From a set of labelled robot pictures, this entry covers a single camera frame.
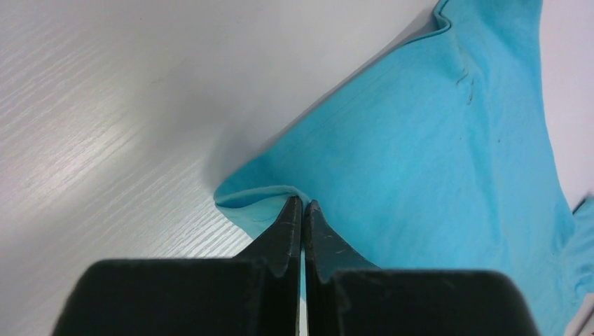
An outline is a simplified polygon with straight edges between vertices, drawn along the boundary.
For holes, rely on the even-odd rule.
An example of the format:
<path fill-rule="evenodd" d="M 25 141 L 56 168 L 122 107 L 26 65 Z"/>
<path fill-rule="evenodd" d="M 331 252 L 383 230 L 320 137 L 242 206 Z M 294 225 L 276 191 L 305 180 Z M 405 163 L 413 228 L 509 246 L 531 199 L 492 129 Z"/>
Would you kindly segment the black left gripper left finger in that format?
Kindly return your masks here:
<path fill-rule="evenodd" d="M 55 335 L 297 335 L 303 204 L 232 258 L 101 260 L 77 281 Z"/>

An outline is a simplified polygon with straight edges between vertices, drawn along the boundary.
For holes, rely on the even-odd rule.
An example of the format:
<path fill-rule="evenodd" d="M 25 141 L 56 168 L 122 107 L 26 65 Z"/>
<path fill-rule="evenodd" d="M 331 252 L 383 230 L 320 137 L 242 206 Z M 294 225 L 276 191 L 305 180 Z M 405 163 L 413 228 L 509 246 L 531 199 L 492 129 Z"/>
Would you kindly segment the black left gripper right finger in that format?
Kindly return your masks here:
<path fill-rule="evenodd" d="M 484 270 L 380 269 L 327 223 L 303 217 L 310 335 L 537 335 L 513 282 Z"/>

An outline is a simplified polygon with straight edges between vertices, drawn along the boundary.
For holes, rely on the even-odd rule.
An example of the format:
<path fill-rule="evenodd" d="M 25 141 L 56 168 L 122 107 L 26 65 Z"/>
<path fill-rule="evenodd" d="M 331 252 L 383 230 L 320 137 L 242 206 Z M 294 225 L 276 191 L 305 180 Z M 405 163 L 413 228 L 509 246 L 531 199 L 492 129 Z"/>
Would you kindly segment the cyan t-shirt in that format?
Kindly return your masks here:
<path fill-rule="evenodd" d="M 542 335 L 593 292 L 593 198 L 572 211 L 544 114 L 540 1 L 440 1 L 396 48 L 214 193 L 249 236 L 286 199 L 385 268 L 480 269 L 519 287 Z"/>

